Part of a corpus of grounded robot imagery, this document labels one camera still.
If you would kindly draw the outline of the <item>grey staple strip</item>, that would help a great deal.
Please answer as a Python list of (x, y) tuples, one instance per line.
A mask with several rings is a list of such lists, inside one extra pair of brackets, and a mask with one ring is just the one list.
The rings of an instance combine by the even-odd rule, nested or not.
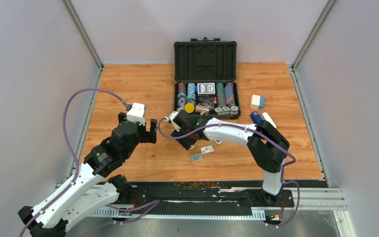
[(201, 161), (204, 159), (204, 155), (202, 153), (194, 154), (190, 156), (190, 160), (192, 162)]

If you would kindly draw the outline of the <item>grey green white stapler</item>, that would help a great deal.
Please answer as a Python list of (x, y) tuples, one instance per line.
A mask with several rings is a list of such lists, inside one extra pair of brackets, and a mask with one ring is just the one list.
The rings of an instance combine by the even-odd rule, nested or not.
[(206, 111), (203, 111), (200, 113), (200, 117), (205, 117), (208, 116), (208, 113)]

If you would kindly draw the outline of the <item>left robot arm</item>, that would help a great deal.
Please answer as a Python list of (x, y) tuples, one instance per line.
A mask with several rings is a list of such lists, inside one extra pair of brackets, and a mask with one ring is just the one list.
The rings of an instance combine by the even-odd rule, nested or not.
[(95, 146), (77, 171), (54, 193), (35, 206), (24, 206), (18, 216), (24, 224), (20, 233), (33, 237), (64, 237), (76, 224), (99, 208), (117, 201), (128, 203), (131, 186), (122, 175), (110, 178), (98, 190), (85, 193), (121, 167), (140, 143), (157, 142), (157, 120), (146, 130), (144, 115), (119, 114), (119, 125)]

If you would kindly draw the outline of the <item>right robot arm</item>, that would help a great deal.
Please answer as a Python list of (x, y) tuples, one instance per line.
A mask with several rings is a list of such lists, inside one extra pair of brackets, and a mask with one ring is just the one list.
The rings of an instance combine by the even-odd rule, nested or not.
[(237, 124), (212, 116), (193, 116), (186, 111), (172, 112), (166, 122), (174, 126), (169, 136), (189, 150), (199, 140), (224, 141), (248, 148), (256, 164), (263, 170), (262, 199), (275, 206), (282, 199), (283, 163), (290, 143), (269, 121)]

